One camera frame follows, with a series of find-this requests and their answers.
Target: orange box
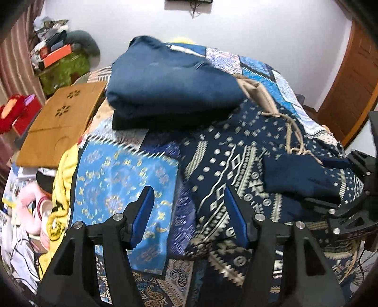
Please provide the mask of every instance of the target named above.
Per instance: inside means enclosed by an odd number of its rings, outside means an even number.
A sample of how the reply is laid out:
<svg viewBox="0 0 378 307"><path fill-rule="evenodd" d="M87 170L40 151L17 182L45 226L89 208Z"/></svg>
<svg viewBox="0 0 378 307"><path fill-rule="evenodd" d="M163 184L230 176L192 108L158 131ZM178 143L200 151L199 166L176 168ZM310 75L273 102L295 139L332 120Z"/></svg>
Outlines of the orange box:
<svg viewBox="0 0 378 307"><path fill-rule="evenodd" d="M65 45L62 48L59 48L50 54L47 55L43 59L43 63L45 64L45 68L54 64L56 61L60 60L62 57L69 55L72 52L71 45Z"/></svg>

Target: folded blue hoodie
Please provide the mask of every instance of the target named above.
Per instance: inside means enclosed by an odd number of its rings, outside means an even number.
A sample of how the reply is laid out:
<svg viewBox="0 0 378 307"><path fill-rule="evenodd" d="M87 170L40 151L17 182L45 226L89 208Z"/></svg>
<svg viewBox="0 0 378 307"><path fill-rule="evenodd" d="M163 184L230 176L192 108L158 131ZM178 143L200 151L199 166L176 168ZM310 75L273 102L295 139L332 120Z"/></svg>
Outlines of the folded blue hoodie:
<svg viewBox="0 0 378 307"><path fill-rule="evenodd" d="M106 97L124 119L229 109L246 99L236 79L206 58L149 36L132 39L113 63Z"/></svg>

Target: blue gripper pad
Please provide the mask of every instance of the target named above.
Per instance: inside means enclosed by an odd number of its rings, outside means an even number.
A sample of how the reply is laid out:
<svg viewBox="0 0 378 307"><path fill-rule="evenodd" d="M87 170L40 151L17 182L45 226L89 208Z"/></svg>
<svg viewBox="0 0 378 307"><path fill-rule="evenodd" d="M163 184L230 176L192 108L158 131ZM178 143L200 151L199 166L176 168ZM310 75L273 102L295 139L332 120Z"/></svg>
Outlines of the blue gripper pad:
<svg viewBox="0 0 378 307"><path fill-rule="evenodd" d="M153 188L150 186L145 186L138 200L134 202L139 203L137 204L137 206L140 206L140 209L134 219L132 226L132 236L130 240L130 246L132 248L135 248L136 245L143 239L144 231L150 218L154 202L155 193L153 191Z"/></svg>
<svg viewBox="0 0 378 307"><path fill-rule="evenodd" d="M235 201L235 198L240 200L239 196L235 193L231 192L230 187L226 186L225 189L225 206L230 217L230 225L234 228L234 232L236 235L236 239L241 247L248 248L249 247L249 240L247 236L247 224L243 219L242 213Z"/></svg>

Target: yellow object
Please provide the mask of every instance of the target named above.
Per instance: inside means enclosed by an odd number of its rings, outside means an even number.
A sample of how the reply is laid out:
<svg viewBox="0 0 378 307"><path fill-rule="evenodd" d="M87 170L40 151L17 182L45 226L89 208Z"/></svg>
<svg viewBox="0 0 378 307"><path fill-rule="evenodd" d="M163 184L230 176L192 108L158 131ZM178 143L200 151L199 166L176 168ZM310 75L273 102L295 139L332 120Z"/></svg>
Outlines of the yellow object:
<svg viewBox="0 0 378 307"><path fill-rule="evenodd" d="M171 40L170 43L182 43L182 44L196 45L196 43L193 42L191 39L187 39L185 37L177 37L177 38Z"/></svg>
<svg viewBox="0 0 378 307"><path fill-rule="evenodd" d="M62 242L70 211L72 176L77 166L79 147L75 144L67 150L59 163L53 185L53 211L47 221L47 233L50 236L50 250L39 258L39 277L43 278L51 259Z"/></svg>

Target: light blue floral fabric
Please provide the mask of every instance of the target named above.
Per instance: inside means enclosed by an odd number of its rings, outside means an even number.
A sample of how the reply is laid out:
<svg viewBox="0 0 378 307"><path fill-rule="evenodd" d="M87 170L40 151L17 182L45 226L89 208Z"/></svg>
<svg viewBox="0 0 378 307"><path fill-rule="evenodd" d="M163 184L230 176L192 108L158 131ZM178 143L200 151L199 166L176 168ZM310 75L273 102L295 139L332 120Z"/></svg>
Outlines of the light blue floral fabric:
<svg viewBox="0 0 378 307"><path fill-rule="evenodd" d="M134 270L162 275L177 169L178 162L163 154L89 138L78 163L71 223L104 222L136 201L144 186L151 186L155 204L142 241L128 256ZM96 254L102 256L102 247L96 247Z"/></svg>

